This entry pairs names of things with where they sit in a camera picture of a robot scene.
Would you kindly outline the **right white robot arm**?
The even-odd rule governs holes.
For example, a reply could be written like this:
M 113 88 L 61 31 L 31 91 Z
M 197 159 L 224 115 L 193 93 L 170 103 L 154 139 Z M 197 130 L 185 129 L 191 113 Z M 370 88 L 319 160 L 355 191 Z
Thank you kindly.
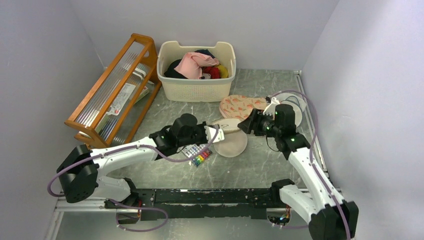
M 346 201 L 334 188 L 317 160 L 312 145 L 297 131 L 296 113 L 291 105 L 278 104 L 273 113 L 254 108 L 238 128 L 246 134 L 273 138 L 276 148 L 296 169 L 310 195 L 288 180 L 274 182 L 270 202 L 287 204 L 307 223 L 314 240 L 350 240 L 355 237 L 359 208 Z

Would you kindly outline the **cream plastic laundry basket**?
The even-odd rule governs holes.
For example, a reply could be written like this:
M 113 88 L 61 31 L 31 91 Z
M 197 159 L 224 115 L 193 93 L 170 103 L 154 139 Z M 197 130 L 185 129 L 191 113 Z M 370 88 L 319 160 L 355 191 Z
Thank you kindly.
M 209 50 L 228 71 L 227 78 L 183 79 L 166 77 L 165 72 L 172 62 L 182 59 L 188 52 Z M 164 42 L 157 55 L 157 76 L 161 81 L 165 96 L 177 102 L 220 102 L 227 97 L 236 75 L 236 55 L 233 46 L 218 41 L 214 46 L 183 46 L 178 41 Z

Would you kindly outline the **yellow garment in basket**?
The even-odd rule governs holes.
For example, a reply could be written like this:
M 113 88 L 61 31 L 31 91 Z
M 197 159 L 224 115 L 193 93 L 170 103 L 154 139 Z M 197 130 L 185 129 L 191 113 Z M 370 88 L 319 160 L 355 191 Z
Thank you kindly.
M 225 66 L 223 66 L 222 64 L 219 64 L 219 65 L 216 66 L 216 68 L 219 71 L 219 77 L 221 79 L 225 79 L 225 78 L 229 77 L 229 72 L 228 72 L 228 70 Z

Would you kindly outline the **white mesh laundry bag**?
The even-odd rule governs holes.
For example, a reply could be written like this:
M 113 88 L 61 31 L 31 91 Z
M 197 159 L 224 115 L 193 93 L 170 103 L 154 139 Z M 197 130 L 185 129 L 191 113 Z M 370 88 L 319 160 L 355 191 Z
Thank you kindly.
M 293 93 L 280 93 L 276 95 L 275 98 L 281 104 L 292 106 L 295 113 L 295 125 L 299 127 L 303 121 L 304 111 L 307 106 L 307 103 L 304 101 L 304 99 Z

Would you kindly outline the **aluminium frame rail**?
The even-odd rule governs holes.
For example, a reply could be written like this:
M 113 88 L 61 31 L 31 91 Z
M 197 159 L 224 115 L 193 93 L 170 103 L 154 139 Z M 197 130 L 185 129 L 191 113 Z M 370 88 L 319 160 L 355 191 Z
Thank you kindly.
M 45 240 L 101 240 L 112 228 L 113 213 L 104 208 L 104 199 L 89 198 L 68 203 L 59 198 L 44 236 Z

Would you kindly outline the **floral pink laundry bag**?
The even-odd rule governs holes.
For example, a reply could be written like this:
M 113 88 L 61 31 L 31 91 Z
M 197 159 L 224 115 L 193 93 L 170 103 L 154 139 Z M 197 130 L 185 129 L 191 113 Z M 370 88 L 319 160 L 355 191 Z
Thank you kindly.
M 263 97 L 247 97 L 244 95 L 229 95 L 219 104 L 219 111 L 224 118 L 245 120 L 253 109 L 264 110 L 267 106 Z

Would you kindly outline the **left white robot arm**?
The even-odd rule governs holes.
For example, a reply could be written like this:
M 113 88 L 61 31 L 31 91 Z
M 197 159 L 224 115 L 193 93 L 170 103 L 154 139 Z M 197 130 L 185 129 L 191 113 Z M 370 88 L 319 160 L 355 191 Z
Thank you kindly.
M 97 197 L 112 199 L 132 208 L 138 203 L 139 194 L 129 180 L 109 177 L 110 172 L 141 161 L 165 159 L 176 163 L 178 160 L 171 156 L 180 148 L 202 144 L 208 148 L 218 132 L 218 127 L 198 123 L 194 115 L 184 113 L 173 124 L 140 140 L 106 148 L 76 146 L 57 168 L 54 179 L 59 180 L 63 191 L 61 196 L 70 204 Z

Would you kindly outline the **papers on shelf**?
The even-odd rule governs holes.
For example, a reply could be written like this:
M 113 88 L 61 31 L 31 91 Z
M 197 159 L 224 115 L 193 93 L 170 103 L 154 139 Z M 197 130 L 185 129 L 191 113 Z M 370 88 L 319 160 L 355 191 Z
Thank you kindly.
M 141 63 L 138 64 L 118 95 L 115 97 L 112 104 L 109 106 L 105 113 L 107 116 L 118 116 L 121 113 L 121 111 L 135 96 L 137 88 L 141 86 L 149 70 L 150 68 L 147 65 Z

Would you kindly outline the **orange wooden shelf rack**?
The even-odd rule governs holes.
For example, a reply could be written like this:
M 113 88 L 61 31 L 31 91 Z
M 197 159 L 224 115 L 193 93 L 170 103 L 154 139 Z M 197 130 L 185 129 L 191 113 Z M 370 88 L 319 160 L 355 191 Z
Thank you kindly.
M 153 38 L 133 33 L 110 65 L 64 122 L 77 130 L 75 138 L 89 149 L 129 143 L 136 135 L 162 87 L 157 75 L 157 51 Z M 135 96 L 118 116 L 106 115 L 109 106 L 138 66 L 149 67 Z

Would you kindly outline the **marker pen pack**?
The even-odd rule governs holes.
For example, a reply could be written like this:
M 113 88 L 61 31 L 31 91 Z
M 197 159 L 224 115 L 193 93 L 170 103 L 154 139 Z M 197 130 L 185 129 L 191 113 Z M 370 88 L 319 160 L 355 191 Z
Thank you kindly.
M 189 161 L 189 164 L 195 165 L 196 167 L 198 167 L 213 154 L 213 152 L 209 148 L 206 148 L 204 152 L 199 153 L 205 147 L 206 147 L 206 144 L 200 144 L 200 145 L 192 144 L 192 145 L 187 145 L 185 147 L 182 147 L 180 149 L 180 152 L 186 158 L 192 158 L 194 156 L 194 158 Z

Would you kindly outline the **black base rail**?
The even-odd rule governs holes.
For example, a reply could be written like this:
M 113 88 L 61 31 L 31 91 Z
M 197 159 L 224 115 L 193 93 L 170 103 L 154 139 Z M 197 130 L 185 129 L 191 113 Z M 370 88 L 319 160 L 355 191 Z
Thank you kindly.
M 271 210 L 283 210 L 270 188 L 169 189 L 137 188 L 121 202 L 131 209 L 142 207 L 141 220 L 250 217 L 265 220 Z

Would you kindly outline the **beige mesh laundry bag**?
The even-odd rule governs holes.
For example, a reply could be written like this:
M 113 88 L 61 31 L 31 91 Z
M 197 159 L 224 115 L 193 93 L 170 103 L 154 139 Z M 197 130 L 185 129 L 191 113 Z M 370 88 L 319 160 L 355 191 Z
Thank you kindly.
M 219 125 L 220 129 L 223 130 L 224 139 L 213 144 L 219 155 L 225 158 L 234 158 L 246 149 L 248 137 L 238 127 L 240 122 L 241 120 L 238 118 L 224 118 L 213 123 L 213 125 Z

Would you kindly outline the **red garment in basket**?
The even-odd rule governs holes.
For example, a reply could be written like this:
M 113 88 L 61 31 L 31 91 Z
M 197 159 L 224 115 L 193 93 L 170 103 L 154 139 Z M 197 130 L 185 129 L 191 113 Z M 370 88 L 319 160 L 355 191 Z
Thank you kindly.
M 203 68 L 204 74 L 209 74 L 211 79 L 220 79 L 221 73 L 218 67 L 215 66 L 207 66 Z

